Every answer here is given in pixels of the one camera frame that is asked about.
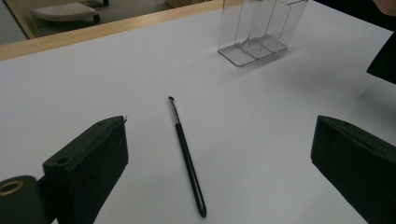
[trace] pen holder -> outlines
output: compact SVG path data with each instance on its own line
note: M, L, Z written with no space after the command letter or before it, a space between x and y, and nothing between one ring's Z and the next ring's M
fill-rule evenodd
M219 53L236 66L286 49L307 0L224 0Z

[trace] white table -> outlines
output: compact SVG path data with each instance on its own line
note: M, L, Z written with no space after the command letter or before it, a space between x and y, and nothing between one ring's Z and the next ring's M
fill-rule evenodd
M0 179L128 116L130 163L95 223L364 223L311 163L317 115L396 145L396 86L365 73L390 32L309 2L290 48L237 68L221 11L0 62ZM167 97L207 206L196 209Z

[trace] wooden trim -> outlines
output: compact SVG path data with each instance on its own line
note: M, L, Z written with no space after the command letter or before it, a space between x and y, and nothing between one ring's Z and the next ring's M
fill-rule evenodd
M223 2L221 0L204 2L187 7L178 7L144 16L134 17L127 20L105 23L76 31L65 32L57 35L48 35L3 45L0 46L0 61L37 53L47 49L56 49L102 36L114 35L164 21L176 20L179 18L219 9L222 8L222 3Z

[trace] pen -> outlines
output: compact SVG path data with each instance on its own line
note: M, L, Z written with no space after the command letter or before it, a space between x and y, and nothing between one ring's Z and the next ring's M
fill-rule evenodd
M199 187L198 178L195 173L194 166L192 164L189 148L187 147L187 141L186 138L184 137L183 129L181 128L180 119L178 118L178 114L175 106L175 99L172 96L169 96L169 104L171 105L178 141L180 142L181 150L183 152L184 162L186 163L187 172L189 173L192 192L194 194L195 202L198 207L198 212L202 217L206 217L206 206L204 202L204 197L202 196L202 192Z

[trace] person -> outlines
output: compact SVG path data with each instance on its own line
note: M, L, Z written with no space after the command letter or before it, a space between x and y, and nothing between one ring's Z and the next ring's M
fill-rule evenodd
M388 16L396 16L396 0L374 0L378 9Z

